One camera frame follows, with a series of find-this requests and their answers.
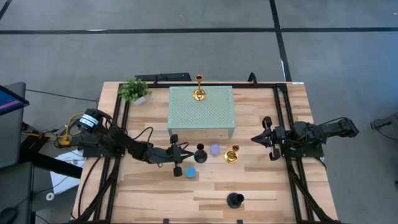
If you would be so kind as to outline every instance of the white paper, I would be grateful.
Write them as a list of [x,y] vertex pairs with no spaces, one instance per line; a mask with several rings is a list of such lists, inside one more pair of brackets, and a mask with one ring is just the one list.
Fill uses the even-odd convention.
[[[84,157],[82,155],[83,155],[83,151],[78,151],[76,149],[72,152],[67,152],[67,153],[61,154],[61,155],[57,156],[55,159],[58,159],[60,161],[65,161],[67,163],[70,163],[70,164],[78,166],[78,167],[83,167],[83,165],[85,164],[85,161],[82,160],[82,159],[84,159]],[[66,178],[65,175],[57,174],[52,171],[50,171],[50,174],[51,174],[52,187],[56,186],[64,178]],[[71,189],[74,186],[79,185],[79,183],[80,183],[80,179],[68,177],[61,184],[59,184],[53,188],[54,194],[60,194],[68,189]]]

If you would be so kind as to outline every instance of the blue ball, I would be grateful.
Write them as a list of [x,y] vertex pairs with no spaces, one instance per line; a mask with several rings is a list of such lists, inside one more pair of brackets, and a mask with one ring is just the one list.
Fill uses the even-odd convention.
[[185,170],[185,175],[188,178],[194,178],[197,175],[197,170],[194,167],[189,167]]

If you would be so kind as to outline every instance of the potted plant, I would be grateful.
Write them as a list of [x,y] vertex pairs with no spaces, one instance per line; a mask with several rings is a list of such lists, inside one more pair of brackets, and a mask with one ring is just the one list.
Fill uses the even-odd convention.
[[119,94],[122,99],[133,101],[135,105],[139,105],[145,102],[145,96],[152,94],[152,92],[148,90],[146,82],[133,78],[124,82],[122,88],[119,90]]

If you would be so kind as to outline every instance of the green plant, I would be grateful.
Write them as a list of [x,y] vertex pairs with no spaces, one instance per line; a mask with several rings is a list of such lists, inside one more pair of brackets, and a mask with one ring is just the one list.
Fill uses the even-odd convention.
[[141,79],[133,78],[126,80],[119,90],[122,99],[126,101],[136,101],[142,96],[151,95],[152,91],[148,90],[148,84]]

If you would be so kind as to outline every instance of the gold candlestick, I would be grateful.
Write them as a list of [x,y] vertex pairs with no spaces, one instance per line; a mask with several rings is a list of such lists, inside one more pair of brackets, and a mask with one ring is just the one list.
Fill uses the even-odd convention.
[[200,82],[203,80],[203,75],[198,74],[195,76],[195,79],[198,82],[198,89],[193,91],[193,98],[195,100],[202,101],[206,98],[206,92],[204,91],[204,89],[200,88]]

